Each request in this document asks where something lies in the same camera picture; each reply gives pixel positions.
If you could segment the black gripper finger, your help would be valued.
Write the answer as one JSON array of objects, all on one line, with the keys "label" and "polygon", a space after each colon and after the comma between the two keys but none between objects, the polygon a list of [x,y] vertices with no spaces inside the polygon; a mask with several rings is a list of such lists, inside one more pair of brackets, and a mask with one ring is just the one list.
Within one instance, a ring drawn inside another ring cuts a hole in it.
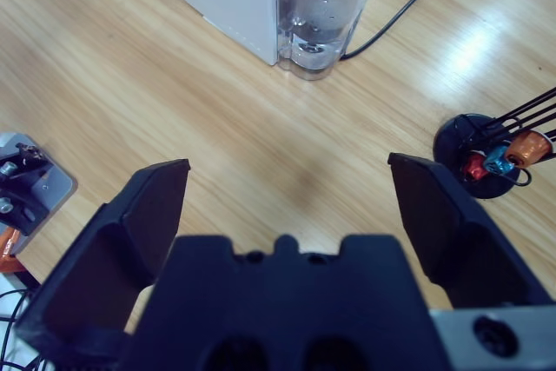
[{"label": "black gripper finger", "polygon": [[139,294],[162,270],[190,171],[177,159],[140,169],[104,203],[53,268],[15,329],[32,346],[120,335]]},{"label": "black gripper finger", "polygon": [[420,265],[454,308],[553,304],[512,243],[445,166],[401,153],[387,162]]}]

